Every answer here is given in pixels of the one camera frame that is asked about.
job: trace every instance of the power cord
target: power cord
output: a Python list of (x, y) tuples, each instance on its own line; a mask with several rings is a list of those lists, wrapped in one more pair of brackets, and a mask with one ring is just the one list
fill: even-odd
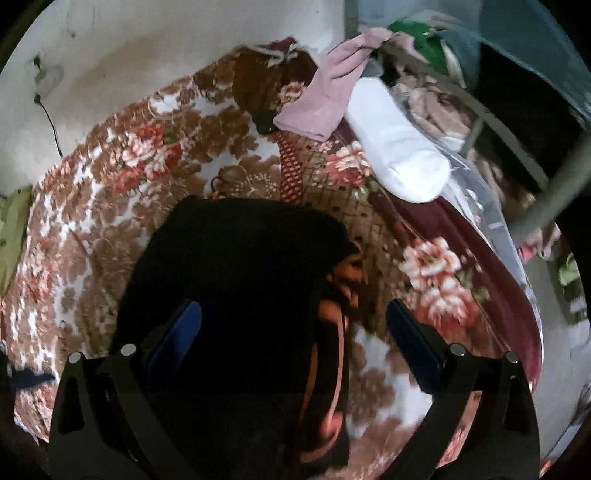
[(57, 138), (56, 126), (53, 124), (53, 121), (51, 121), (51, 117), (49, 116), (49, 113), (47, 112), (47, 108), (45, 108), (45, 105), (43, 105), (43, 103), (41, 103), (41, 95), (36, 94), (34, 101), (35, 101), (35, 105), (39, 105), (41, 108), (43, 108), (43, 111), (47, 115), (47, 119), (49, 120), (49, 123), (51, 123), (51, 128), (53, 129), (53, 137), (56, 139), (57, 152), (60, 154), (60, 158), (63, 158), (64, 154), (61, 152), (60, 141)]

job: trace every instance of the floral blanket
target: floral blanket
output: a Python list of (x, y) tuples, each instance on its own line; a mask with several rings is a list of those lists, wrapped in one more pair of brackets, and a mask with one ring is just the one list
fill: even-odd
[[(253, 119), (297, 99), (315, 71), (293, 43), (239, 48), (130, 105), (34, 187), (27, 241), (2, 298), (1, 336), (17, 368), (58, 379), (69, 353), (106, 355), (137, 259), (188, 195), (275, 199), (328, 212), (361, 246), (369, 285), (354, 298), (350, 462), (326, 477), (372, 479), (431, 404), (385, 327), (390, 300), (403, 299), (419, 321), (476, 354), (498, 356), (510, 345), (532, 383), (539, 337), (527, 298), (472, 226), (443, 200), (416, 214), (385, 194), (346, 124), (324, 144), (257, 133)], [(439, 224), (416, 218), (425, 212)], [(45, 386), (17, 398), (17, 418), (43, 439), (56, 391)], [(444, 462), (457, 456), (477, 404), (474, 395)]]

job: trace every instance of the maroon fabric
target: maroon fabric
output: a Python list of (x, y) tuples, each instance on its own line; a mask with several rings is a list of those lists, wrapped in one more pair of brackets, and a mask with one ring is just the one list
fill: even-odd
[(478, 282), (488, 290), (491, 301), (483, 304), (491, 323), (521, 358), (525, 373), (535, 387), (541, 371), (541, 341), (531, 304), (518, 283), (503, 266), (474, 227), (446, 200), (431, 203), (408, 203), (390, 195), (372, 194), (372, 204), (380, 210), (393, 210), (419, 235), (429, 238), (435, 233), (448, 242), (452, 251), (470, 249), (479, 264)]

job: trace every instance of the olive green cloth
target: olive green cloth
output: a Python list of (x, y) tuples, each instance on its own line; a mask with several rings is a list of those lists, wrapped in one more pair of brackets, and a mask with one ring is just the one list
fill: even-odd
[(4, 295), (14, 277), (21, 256), (22, 239), (27, 230), (32, 187), (14, 192), (0, 200), (0, 220), (4, 222), (0, 233), (0, 294)]
[(431, 67), (439, 73), (448, 75), (447, 61), (441, 46), (441, 39), (434, 35), (434, 31), (429, 25), (398, 20), (389, 25), (388, 29), (414, 37), (415, 50), (427, 59)]

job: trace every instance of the wall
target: wall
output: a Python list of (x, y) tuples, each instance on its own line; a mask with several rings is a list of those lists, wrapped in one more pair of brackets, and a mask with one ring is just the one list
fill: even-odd
[(37, 54), (65, 77), (44, 101), (65, 155), (95, 124), (238, 44), (292, 35), (324, 53), (342, 41), (343, 0), (56, 0), (0, 74), (0, 192), (59, 161), (33, 103)]

